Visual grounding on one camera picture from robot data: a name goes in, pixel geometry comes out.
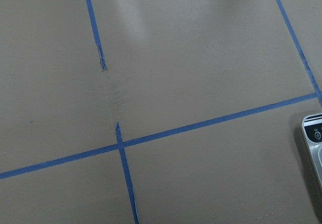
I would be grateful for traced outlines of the silver digital kitchen scale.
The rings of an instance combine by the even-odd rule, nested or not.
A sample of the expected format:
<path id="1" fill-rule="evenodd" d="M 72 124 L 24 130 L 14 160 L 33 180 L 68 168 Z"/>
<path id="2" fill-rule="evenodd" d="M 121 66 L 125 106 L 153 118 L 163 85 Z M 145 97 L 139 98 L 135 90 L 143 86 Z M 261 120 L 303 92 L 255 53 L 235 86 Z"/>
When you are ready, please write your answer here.
<path id="1" fill-rule="evenodd" d="M 301 131 L 321 196 L 321 113 L 305 116 Z"/>

